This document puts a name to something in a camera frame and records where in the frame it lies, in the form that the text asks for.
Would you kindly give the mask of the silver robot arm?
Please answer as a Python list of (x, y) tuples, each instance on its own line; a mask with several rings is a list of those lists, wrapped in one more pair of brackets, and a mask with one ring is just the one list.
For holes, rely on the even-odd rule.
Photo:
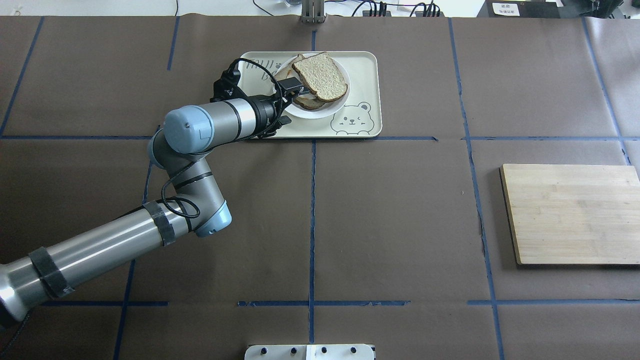
[(233, 217), (206, 160), (214, 148), (253, 137), (270, 137), (290, 119), (282, 112), (309, 93), (294, 77), (274, 80), (272, 95), (248, 96), (240, 73), (227, 70), (214, 96), (201, 105), (170, 111), (147, 150), (169, 179), (160, 199), (100, 227), (1, 266), (1, 329), (26, 319), (35, 306), (68, 296), (94, 278), (188, 233), (208, 237)]

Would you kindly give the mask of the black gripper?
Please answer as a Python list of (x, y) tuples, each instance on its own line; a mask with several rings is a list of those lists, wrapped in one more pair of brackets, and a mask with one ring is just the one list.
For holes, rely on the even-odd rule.
[(305, 88), (301, 80), (295, 76), (277, 80), (271, 75), (270, 82), (274, 94), (250, 96), (250, 105), (257, 111), (252, 137), (272, 137), (283, 126), (290, 124), (291, 119), (283, 115), (283, 112), (297, 96), (302, 99), (316, 98), (311, 89)]

